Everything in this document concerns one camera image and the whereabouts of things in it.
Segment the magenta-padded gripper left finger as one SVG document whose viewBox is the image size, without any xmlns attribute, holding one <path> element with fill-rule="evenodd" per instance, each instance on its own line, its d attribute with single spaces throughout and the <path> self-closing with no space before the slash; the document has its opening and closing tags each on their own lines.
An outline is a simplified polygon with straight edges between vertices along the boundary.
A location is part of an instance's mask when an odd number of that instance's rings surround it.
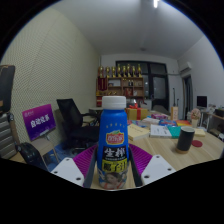
<svg viewBox="0 0 224 224">
<path fill-rule="evenodd" d="M 78 186 L 90 188 L 93 181 L 97 146 L 94 145 L 74 158 L 64 158 L 51 173 Z"/>
</svg>

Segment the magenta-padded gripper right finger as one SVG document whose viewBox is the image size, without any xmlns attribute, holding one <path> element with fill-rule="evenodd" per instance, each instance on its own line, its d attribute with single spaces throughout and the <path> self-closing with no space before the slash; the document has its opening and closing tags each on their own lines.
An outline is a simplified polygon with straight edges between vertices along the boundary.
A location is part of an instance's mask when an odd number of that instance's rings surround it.
<svg viewBox="0 0 224 224">
<path fill-rule="evenodd" d="M 129 145 L 129 157 L 136 187 L 148 185 L 175 172 L 161 155 L 151 155 L 133 144 Z"/>
</svg>

